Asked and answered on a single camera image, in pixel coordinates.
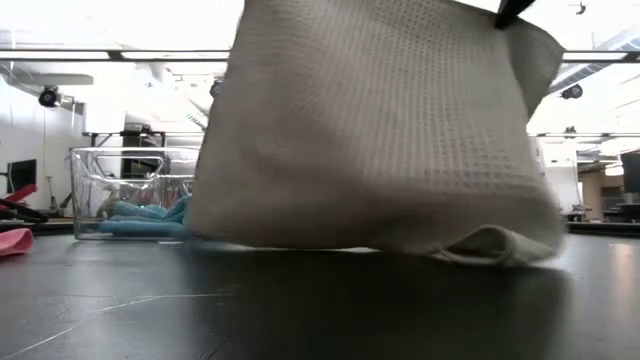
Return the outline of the grey waffle microfiber towel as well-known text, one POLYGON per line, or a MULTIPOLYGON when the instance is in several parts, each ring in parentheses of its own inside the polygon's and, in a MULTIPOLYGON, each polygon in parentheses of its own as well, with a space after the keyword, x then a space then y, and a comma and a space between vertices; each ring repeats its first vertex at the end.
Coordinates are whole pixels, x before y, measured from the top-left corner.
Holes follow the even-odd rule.
POLYGON ((494 21, 454 0, 245 0, 189 232, 478 265, 556 255, 526 126, 563 48, 494 21))

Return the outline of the cyan microfiber towel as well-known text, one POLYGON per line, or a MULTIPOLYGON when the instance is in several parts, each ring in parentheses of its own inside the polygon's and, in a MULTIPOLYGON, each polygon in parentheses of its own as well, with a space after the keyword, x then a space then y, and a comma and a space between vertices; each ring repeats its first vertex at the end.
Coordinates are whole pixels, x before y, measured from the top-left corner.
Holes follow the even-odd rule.
POLYGON ((191 199, 191 195, 184 196, 171 208, 164 208, 155 204, 140 206, 130 202, 119 201, 113 208, 110 220, 183 223, 191 199))

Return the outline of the clear plastic bin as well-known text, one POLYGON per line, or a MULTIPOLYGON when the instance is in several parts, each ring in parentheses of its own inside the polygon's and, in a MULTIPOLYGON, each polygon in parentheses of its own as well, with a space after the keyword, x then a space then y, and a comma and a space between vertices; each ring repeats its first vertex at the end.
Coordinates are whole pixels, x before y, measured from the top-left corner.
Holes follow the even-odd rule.
POLYGON ((116 200, 172 207, 191 195, 198 151, 193 148, 86 147, 70 150, 74 235, 78 240, 173 241, 163 238, 90 237, 90 217, 116 200))

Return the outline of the pink microfiber towel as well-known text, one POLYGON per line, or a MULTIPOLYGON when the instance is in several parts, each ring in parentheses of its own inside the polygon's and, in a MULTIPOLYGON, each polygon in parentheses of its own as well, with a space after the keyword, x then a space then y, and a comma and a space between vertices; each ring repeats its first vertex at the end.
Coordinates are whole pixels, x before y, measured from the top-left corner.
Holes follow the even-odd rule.
POLYGON ((0 257, 27 254, 33 242, 33 234, 28 228, 0 232, 0 257))

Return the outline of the black monitor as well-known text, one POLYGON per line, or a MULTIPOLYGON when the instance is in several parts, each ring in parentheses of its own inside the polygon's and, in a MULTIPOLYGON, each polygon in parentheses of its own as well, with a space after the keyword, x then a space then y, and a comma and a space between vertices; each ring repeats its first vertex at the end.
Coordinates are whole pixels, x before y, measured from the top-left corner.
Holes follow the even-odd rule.
POLYGON ((37 160, 11 162, 7 165, 7 191, 13 193, 37 183, 37 160))

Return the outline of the red angled bar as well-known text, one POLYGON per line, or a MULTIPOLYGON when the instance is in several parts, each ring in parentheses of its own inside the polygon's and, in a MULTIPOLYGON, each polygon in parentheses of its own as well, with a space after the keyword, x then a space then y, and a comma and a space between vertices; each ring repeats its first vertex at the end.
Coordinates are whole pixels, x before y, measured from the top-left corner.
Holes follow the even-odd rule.
POLYGON ((13 203, 18 203, 20 201, 23 201, 26 197, 30 196, 31 194, 35 193, 37 190, 38 188, 35 184, 29 184, 20 188, 19 190, 16 190, 10 193, 5 197, 5 200, 13 203))

